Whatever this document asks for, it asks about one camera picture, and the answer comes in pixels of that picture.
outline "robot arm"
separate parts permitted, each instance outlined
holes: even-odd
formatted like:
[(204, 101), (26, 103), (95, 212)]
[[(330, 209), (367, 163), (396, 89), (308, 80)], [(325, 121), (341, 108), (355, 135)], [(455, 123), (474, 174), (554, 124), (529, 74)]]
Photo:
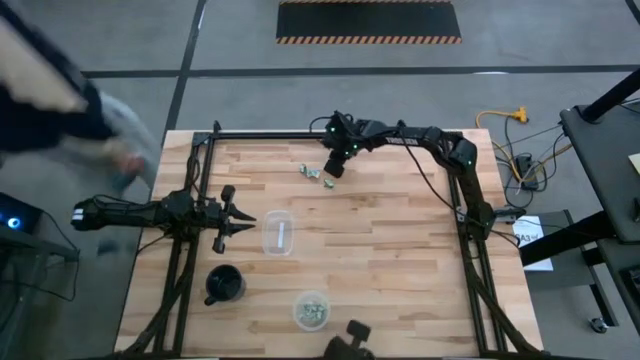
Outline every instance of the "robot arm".
[(460, 134), (444, 132), (437, 127), (407, 127), (403, 121), (387, 126), (376, 120), (357, 120), (335, 112), (326, 125), (322, 144), (331, 149), (324, 170), (339, 178), (344, 163), (363, 149), (369, 152), (383, 145), (421, 147), (433, 155), (436, 163), (454, 175), (467, 204), (465, 217), (468, 235), (486, 240), (495, 221), (491, 205), (484, 201), (476, 173), (478, 150)]
[(209, 199), (206, 204), (196, 202), (188, 190), (172, 191), (160, 201), (135, 204), (118, 199), (110, 201), (93, 197), (76, 204), (71, 225), (78, 231), (98, 230), (107, 225), (153, 227), (162, 229), (166, 235), (180, 236), (190, 227), (218, 229), (213, 250), (224, 253), (226, 236), (253, 228), (253, 224), (233, 224), (230, 217), (238, 220), (256, 219), (241, 212), (233, 204), (235, 188), (225, 185), (220, 198)]

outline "clear plastic container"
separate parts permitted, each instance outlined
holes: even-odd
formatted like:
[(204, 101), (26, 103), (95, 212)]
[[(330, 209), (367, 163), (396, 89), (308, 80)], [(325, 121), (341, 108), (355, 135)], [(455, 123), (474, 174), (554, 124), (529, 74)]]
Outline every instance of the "clear plastic container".
[(329, 322), (329, 299), (318, 291), (300, 294), (293, 304), (293, 319), (304, 331), (318, 331)]
[(267, 255), (285, 256), (293, 250), (293, 216), (285, 210), (269, 211), (262, 224), (262, 248)]

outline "blue light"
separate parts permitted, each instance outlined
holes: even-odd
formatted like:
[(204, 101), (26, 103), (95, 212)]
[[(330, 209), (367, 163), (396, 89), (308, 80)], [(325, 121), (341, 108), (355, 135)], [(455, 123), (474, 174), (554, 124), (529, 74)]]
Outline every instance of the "blue light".
[(7, 221), (7, 225), (9, 225), (9, 227), (11, 229), (17, 229), (20, 227), (20, 219), (18, 218), (11, 218), (9, 219), (9, 221)]

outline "black desk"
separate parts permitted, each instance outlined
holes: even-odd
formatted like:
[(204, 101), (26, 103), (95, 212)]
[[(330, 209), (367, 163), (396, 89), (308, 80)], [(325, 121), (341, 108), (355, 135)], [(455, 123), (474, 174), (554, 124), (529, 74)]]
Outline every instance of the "black desk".
[[(606, 263), (629, 315), (640, 333), (640, 305), (634, 301), (620, 272), (640, 265), (640, 223), (633, 221), (634, 197), (640, 197), (640, 175), (629, 155), (640, 153), (640, 114), (616, 106), (599, 124), (585, 122), (578, 109), (560, 113), (565, 134), (591, 181), (603, 211), (593, 214), (566, 229), (522, 248), (523, 264), (528, 265), (554, 255), (579, 248), (586, 266)], [(597, 247), (582, 246), (596, 241)], [(617, 321), (597, 276), (592, 291), (609, 326)]]

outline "black floor mat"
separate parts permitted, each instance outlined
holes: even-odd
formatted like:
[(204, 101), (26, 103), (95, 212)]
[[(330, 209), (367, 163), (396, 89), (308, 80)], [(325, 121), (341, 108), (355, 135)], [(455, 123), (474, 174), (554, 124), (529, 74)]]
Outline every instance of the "black floor mat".
[(278, 44), (459, 44), (453, 5), (428, 0), (290, 0)]

